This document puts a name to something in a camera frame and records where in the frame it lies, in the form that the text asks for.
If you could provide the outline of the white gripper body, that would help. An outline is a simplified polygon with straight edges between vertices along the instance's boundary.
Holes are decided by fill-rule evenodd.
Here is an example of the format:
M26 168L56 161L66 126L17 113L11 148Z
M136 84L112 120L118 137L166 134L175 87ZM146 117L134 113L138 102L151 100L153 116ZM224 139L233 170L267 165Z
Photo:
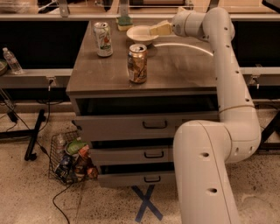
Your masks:
M194 10L182 10L171 21L172 31L180 37L202 37L204 13Z

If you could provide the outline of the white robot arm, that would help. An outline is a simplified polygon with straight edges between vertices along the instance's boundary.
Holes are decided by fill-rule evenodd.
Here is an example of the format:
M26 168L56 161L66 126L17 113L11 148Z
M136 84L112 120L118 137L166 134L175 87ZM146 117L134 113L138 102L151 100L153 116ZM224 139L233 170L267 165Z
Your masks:
M178 9L171 31L209 43L213 52L218 122L183 123L173 139L173 162L182 224L241 224L226 164L249 158L261 142L254 103L231 44L228 12Z

